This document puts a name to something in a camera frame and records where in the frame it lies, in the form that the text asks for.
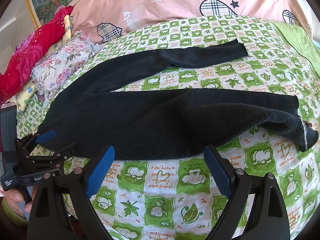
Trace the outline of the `person left hand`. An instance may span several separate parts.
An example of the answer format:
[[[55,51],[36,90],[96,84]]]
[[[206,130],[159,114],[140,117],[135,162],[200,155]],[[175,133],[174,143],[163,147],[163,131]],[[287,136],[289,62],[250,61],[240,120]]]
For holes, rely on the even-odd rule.
[[[34,185],[33,192],[31,195],[31,201],[25,204],[24,208],[25,211],[28,213],[31,211],[37,189],[38,185]],[[7,204],[12,209],[12,211],[25,218],[23,211],[19,207],[19,203],[24,201],[23,195],[20,191],[18,191],[17,189],[10,189],[9,191],[4,191],[3,187],[1,186],[1,197],[4,197],[7,200]]]

